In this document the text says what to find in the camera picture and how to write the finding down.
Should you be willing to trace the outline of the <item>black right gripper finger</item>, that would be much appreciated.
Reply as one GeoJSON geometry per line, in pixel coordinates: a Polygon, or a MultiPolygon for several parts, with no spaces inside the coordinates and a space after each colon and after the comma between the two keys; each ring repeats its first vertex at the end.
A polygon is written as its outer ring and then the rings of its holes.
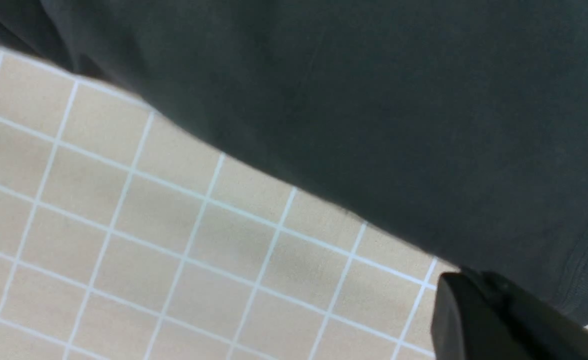
{"type": "Polygon", "coordinates": [[[430,335],[437,360],[588,360],[588,329],[494,272],[441,273],[430,335]]]}

